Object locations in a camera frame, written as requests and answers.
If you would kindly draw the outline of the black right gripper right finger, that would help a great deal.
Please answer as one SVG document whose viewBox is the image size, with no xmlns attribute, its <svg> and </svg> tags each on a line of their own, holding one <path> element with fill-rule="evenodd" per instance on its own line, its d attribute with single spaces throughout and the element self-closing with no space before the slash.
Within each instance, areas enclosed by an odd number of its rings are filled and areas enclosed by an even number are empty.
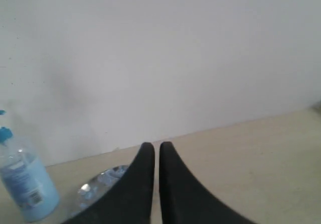
<svg viewBox="0 0 321 224">
<path fill-rule="evenodd" d="M 163 223 L 253 223 L 209 192 L 172 142 L 159 148 L 159 196 Z"/>
</svg>

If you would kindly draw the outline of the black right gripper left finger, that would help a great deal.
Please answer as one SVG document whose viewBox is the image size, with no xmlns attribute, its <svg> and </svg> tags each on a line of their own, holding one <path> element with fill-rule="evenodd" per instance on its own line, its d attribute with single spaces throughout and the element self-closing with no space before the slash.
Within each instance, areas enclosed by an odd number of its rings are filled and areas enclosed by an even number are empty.
<svg viewBox="0 0 321 224">
<path fill-rule="evenodd" d="M 141 144 L 125 174 L 78 218 L 103 213 L 104 223 L 150 223 L 154 187 L 154 147 Z"/>
</svg>

